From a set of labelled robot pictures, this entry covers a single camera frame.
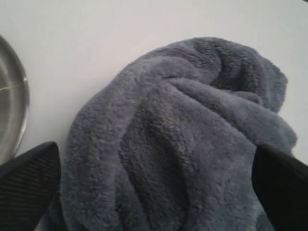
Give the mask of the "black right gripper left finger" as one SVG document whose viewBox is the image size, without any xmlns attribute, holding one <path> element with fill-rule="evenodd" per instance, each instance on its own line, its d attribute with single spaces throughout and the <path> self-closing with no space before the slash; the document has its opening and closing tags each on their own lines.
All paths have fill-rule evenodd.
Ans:
<svg viewBox="0 0 308 231">
<path fill-rule="evenodd" d="M 33 231 L 58 190 L 58 145 L 49 141 L 0 166 L 1 231 Z"/>
</svg>

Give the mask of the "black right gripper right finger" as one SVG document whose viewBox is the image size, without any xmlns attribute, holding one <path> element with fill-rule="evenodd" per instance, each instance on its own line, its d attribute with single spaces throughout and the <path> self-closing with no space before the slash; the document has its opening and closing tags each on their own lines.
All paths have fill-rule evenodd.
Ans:
<svg viewBox="0 0 308 231">
<path fill-rule="evenodd" d="M 308 166 L 268 145 L 257 147 L 252 186 L 276 231 L 308 229 Z"/>
</svg>

